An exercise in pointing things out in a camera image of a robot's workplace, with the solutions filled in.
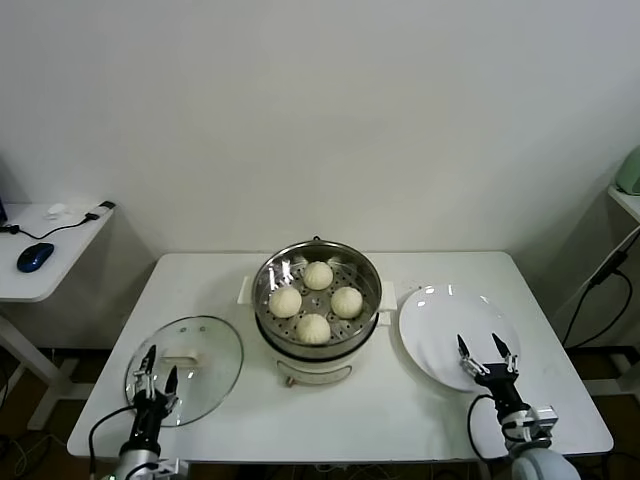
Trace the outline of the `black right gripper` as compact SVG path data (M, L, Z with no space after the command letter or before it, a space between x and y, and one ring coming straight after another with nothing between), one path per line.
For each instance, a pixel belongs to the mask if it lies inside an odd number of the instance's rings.
M462 336L457 335L460 364L468 375L475 376L476 384L490 391L497 410L523 410L524 402L515 387L518 357L496 333L492 338L504 364L484 366L471 355Z

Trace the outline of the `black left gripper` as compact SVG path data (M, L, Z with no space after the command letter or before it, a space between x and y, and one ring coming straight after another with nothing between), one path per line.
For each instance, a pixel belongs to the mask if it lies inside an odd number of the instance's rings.
M133 372L135 418L130 433L134 443L157 443L161 423L175 407L178 400L178 369L173 366L165 382L162 394L155 395L153 367L156 346L152 345L143 357L140 367Z

